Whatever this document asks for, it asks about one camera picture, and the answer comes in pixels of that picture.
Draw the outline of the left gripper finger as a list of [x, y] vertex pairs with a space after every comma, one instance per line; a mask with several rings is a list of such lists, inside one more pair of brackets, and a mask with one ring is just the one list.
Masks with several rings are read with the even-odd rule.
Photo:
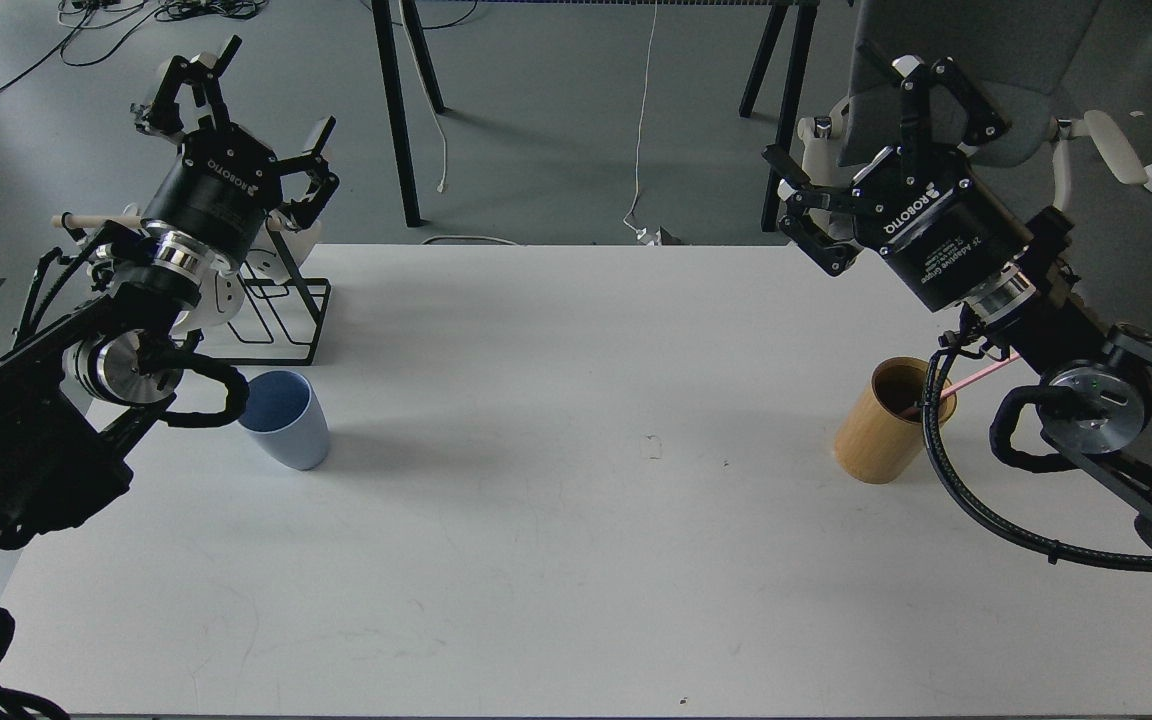
[[160, 65], [159, 86], [141, 105], [132, 105], [134, 127], [141, 135], [184, 141], [188, 131], [180, 118], [177, 101], [183, 88], [191, 90], [195, 108], [200, 109], [200, 131], [228, 131], [232, 126], [228, 106], [221, 96], [220, 78], [238, 53], [242, 38], [230, 36], [218, 55], [200, 53], [192, 59], [173, 56]]
[[303, 174], [308, 179], [306, 192], [298, 199], [285, 200], [278, 206], [280, 214], [291, 223], [297, 232], [306, 232], [332, 200], [338, 191], [340, 179], [329, 169], [325, 149], [329, 136], [338, 126], [335, 118], [321, 118], [311, 129], [306, 138], [306, 147], [298, 156], [276, 159], [271, 162], [271, 170], [278, 179]]

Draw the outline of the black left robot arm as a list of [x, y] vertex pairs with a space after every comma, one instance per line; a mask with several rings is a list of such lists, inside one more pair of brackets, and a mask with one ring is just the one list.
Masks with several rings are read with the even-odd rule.
[[[238, 420], [247, 382], [234, 361], [198, 351], [180, 318], [204, 306], [210, 281], [237, 275], [260, 234], [289, 282], [306, 283], [285, 232], [306, 232], [338, 190], [324, 149], [334, 118], [305, 150], [279, 158], [234, 122], [220, 81], [237, 54], [173, 56], [145, 103], [138, 132], [175, 146], [172, 169], [141, 217], [59, 217], [79, 242], [45, 255], [0, 357], [0, 550], [81, 526], [131, 488], [127, 455], [156, 424], [223, 427]], [[15, 634], [0, 607], [0, 665]], [[0, 684], [0, 719], [63, 719], [37, 694]]]

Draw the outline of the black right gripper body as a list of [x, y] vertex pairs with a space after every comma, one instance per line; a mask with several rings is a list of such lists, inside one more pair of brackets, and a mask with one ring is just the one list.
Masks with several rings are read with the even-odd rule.
[[1014, 313], [1037, 295], [1015, 263], [1030, 234], [973, 177], [960, 150], [934, 150], [929, 173], [909, 181], [896, 150], [882, 150], [852, 177], [874, 214], [856, 217], [855, 240], [937, 313], [965, 304], [973, 313]]

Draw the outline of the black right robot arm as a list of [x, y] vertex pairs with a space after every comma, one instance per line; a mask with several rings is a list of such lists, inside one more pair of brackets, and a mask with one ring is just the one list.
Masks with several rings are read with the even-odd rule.
[[[960, 327], [929, 361], [915, 409], [942, 486], [1006, 541], [1069, 561], [1152, 573], [1152, 467], [1126, 452], [1152, 415], [1152, 333], [1097, 323], [1074, 295], [1062, 260], [1070, 222], [1043, 209], [1020, 222], [973, 176], [970, 152], [1010, 131], [996, 101], [952, 58], [914, 55], [879, 65], [899, 91], [899, 141], [844, 187], [818, 184], [776, 145], [763, 156], [781, 179], [780, 228], [829, 275], [861, 249], [882, 256], [929, 310], [961, 306]], [[1011, 389], [990, 427], [993, 455], [1032, 473], [1079, 469], [1138, 511], [1151, 555], [1089, 550], [1039, 536], [998, 515], [952, 467], [935, 409], [952, 364], [972, 343], [1020, 356], [1034, 386]]]

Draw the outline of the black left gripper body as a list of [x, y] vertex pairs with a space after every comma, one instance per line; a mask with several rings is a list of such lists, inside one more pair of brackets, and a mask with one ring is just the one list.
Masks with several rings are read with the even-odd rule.
[[237, 272], [280, 202], [274, 161], [274, 151], [243, 129], [188, 132], [141, 225], [151, 234], [187, 234]]

